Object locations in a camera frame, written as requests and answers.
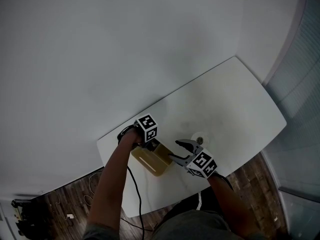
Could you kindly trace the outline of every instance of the small white object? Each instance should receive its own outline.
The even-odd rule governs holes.
[[[196,208],[197,211],[199,211],[201,206],[202,206],[201,192],[198,193],[198,199],[199,199],[199,203],[198,203],[198,206]]]
[[[148,142],[155,138],[158,133],[158,124],[150,115],[150,113],[140,116],[136,119],[134,124],[139,124],[144,132],[144,141]]]
[[[208,134],[206,134],[203,131],[196,132],[194,135],[192,135],[191,140],[198,142],[197,141],[198,138],[202,138],[203,142],[201,144],[199,143],[201,145],[201,147],[207,148],[209,146],[210,141],[209,141]]]

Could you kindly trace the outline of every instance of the wooden floor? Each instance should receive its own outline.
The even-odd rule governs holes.
[[[93,172],[79,180],[65,185],[56,191],[37,197],[37,202],[46,203],[48,207],[48,222],[53,238],[59,240],[78,240],[86,226],[93,196],[89,189],[95,192],[100,173]],[[227,177],[234,191],[241,197],[247,208],[254,214],[256,224],[268,239],[284,239],[287,236],[285,218],[278,196],[277,188],[261,154],[256,155],[249,162]],[[164,215],[172,209],[163,209],[144,214],[144,227],[152,230]],[[74,214],[75,219],[66,220],[67,214]],[[140,226],[139,217],[127,218],[121,212],[121,217],[134,225]],[[141,239],[142,230],[133,227],[125,221],[120,221],[120,239]],[[151,232],[146,231],[145,239],[150,239]]]

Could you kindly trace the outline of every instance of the black cable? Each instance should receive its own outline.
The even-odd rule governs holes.
[[[142,216],[141,216],[141,204],[142,204],[141,196],[140,196],[140,193],[139,193],[139,190],[138,190],[138,186],[137,186],[135,177],[134,177],[134,175],[132,174],[129,166],[127,166],[127,169],[128,169],[128,171],[129,171],[132,179],[133,179],[133,182],[134,182],[134,185],[135,185],[135,189],[136,189],[136,193],[138,194],[138,197],[139,197],[139,217],[140,217],[141,226],[142,226],[142,240],[144,240],[144,239],[145,239],[145,226],[144,226],[144,221],[142,220]]]
[[[70,230],[69,230],[69,228],[72,228],[72,227],[74,226],[74,223],[73,223],[72,220],[70,220],[70,222],[72,223],[72,225],[70,225],[69,222],[68,222],[69,220],[70,220],[70,219],[67,218],[68,226],[66,227],[66,229],[68,230],[70,237],[71,237],[73,240],[75,240],[74,237],[72,236],[72,234],[70,233]]]
[[[129,222],[129,221],[127,221],[127,220],[125,220],[124,218],[122,218],[122,217],[120,217],[120,219],[121,220],[123,220],[123,221],[125,221],[126,223],[128,223],[129,225],[131,225],[131,226],[133,226],[133,227],[136,227],[136,228],[138,228],[138,229],[141,229],[142,230],[142,227],[140,227],[140,226],[136,226],[136,225],[133,225],[131,222]],[[145,231],[149,231],[149,232],[153,232],[153,230],[151,230],[151,229],[144,229]]]

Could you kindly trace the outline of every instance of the hand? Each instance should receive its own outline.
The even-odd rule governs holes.
[[[139,133],[137,132],[137,130],[135,128],[131,128],[130,130],[128,130],[122,137],[121,142],[125,140],[125,141],[129,141],[132,143],[138,143],[141,144],[143,139],[142,137],[139,135]]]

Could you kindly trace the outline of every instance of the fiducial marker cube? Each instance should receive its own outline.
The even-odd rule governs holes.
[[[148,142],[157,136],[158,124],[150,115],[150,113],[140,116],[134,122],[138,124],[144,132],[144,142]]]
[[[186,168],[192,175],[209,178],[210,175],[217,168],[217,164],[213,155],[207,150],[203,149],[187,166]]]

